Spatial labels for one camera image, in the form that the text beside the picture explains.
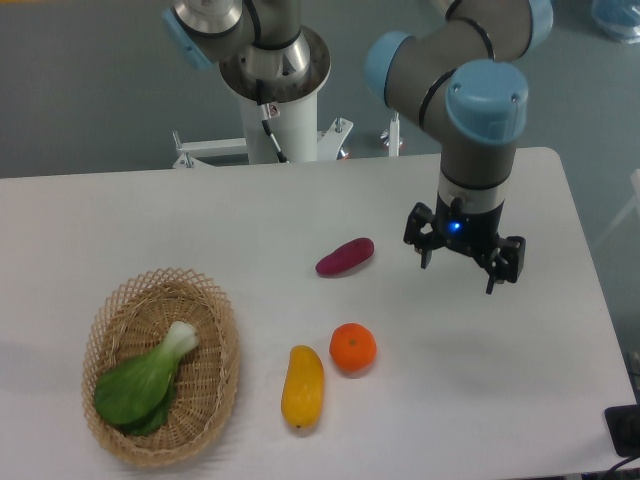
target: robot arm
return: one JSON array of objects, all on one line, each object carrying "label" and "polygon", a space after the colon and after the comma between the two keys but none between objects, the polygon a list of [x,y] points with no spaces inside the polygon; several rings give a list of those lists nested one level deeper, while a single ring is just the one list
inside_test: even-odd
[{"label": "robot arm", "polygon": [[178,0],[164,19],[174,38],[180,37],[185,55],[197,50],[204,55],[202,64],[196,65],[201,67],[252,44],[263,49],[284,48],[302,28],[300,0]]},{"label": "robot arm", "polygon": [[196,68],[219,62],[240,106],[250,163],[315,161],[317,92],[330,70],[300,0],[176,0],[163,18]]},{"label": "robot arm", "polygon": [[524,76],[504,62],[548,36],[553,10],[549,0],[456,0],[446,18],[422,39],[383,36],[365,76],[374,95],[442,145],[435,214],[418,203],[404,241],[423,268],[441,247],[472,257],[491,293],[494,283],[517,281],[525,252],[524,238],[498,234],[528,97]]}]

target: black cable on floor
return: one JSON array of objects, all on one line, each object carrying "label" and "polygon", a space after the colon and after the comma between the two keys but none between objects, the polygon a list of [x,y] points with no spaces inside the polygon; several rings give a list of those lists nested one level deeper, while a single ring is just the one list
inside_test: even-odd
[{"label": "black cable on floor", "polygon": [[602,477],[601,480],[613,480],[615,478],[614,473],[616,470],[618,470],[620,467],[624,467],[627,463],[631,463],[634,460],[638,460],[640,458],[640,455],[636,455],[633,457],[629,457],[629,458],[625,458],[624,460],[622,460],[619,463],[616,463],[613,467],[611,467],[607,473],[605,473]]}]

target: blue led light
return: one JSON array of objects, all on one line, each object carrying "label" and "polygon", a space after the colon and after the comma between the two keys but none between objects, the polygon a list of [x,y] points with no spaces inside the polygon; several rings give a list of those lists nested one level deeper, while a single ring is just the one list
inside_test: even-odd
[{"label": "blue led light", "polygon": [[449,231],[451,233],[456,233],[461,228],[462,228],[462,224],[460,222],[451,222],[449,224]]}]

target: black cable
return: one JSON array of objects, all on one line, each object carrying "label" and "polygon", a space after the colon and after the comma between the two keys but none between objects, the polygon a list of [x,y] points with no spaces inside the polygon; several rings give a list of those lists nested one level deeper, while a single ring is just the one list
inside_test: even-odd
[{"label": "black cable", "polygon": [[[258,104],[258,106],[262,106],[265,103],[267,103],[267,102],[264,101],[263,88],[264,88],[264,82],[262,80],[256,80],[256,103]],[[273,131],[271,130],[271,127],[269,126],[269,120],[267,118],[262,120],[262,129],[264,130],[264,133],[267,135],[267,137],[269,137],[271,139],[271,143],[273,144],[273,146],[274,146],[274,148],[276,150],[276,155],[278,157],[278,162],[280,162],[280,163],[289,163],[289,159],[287,159],[285,154],[282,153],[282,149],[280,148],[280,144],[278,143],[278,140],[276,140],[276,136],[273,134]]]},{"label": "black cable", "polygon": [[635,455],[633,457],[629,457],[629,458],[625,458],[624,460],[622,460],[619,463],[616,463],[613,467],[611,467],[607,473],[604,474],[604,476],[602,477],[601,480],[612,480],[614,479],[614,473],[616,470],[618,470],[620,467],[624,467],[627,463],[631,463],[634,460],[638,460],[640,458],[640,455]]}]

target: toy fruit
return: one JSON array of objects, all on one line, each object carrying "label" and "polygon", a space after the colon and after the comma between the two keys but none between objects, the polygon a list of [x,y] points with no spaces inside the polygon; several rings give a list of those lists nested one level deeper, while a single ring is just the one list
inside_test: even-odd
[{"label": "toy fruit", "polygon": [[373,251],[374,245],[370,238],[356,238],[320,260],[316,265],[316,272],[324,276],[338,275],[360,265],[373,255]]},{"label": "toy fruit", "polygon": [[289,369],[282,390],[282,416],[294,428],[313,426],[322,413],[324,369],[318,354],[297,345],[289,355]]},{"label": "toy fruit", "polygon": [[346,323],[333,332],[329,353],[345,372],[357,372],[371,365],[378,347],[373,334],[358,323]]}]

